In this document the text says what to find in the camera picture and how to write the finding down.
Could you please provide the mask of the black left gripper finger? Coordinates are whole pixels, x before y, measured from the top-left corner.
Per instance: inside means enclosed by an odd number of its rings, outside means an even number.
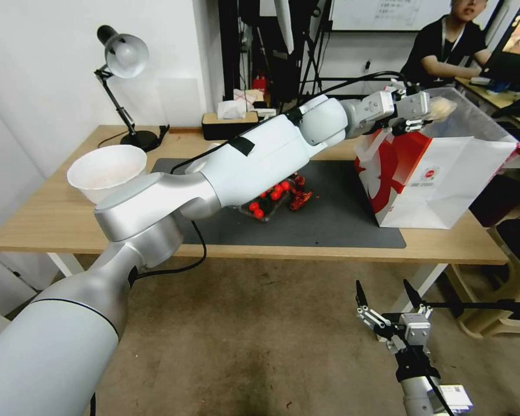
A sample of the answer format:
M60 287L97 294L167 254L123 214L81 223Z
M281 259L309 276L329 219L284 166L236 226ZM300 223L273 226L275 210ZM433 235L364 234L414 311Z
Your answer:
M384 91L397 94L416 94L419 92L419 85L403 82L400 80L390 80L384 87Z
M397 118L391 122L391 132L393 135L404 135L406 133L421 130L426 125L426 121L422 119L407 120Z

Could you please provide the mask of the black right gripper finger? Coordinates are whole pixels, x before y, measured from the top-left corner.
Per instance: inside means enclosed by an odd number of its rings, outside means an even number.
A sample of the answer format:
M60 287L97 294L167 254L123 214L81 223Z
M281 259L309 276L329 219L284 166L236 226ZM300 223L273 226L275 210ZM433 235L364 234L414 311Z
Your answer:
M379 338L385 341L391 341L393 336L393 328L391 321L380 313L371 309L368 305L365 292L359 280L355 282L356 287L356 303L357 316L368 326Z
M407 297L415 310L414 314L425 321L429 321L433 312L433 303L422 299L421 295L407 279L403 280L403 285Z

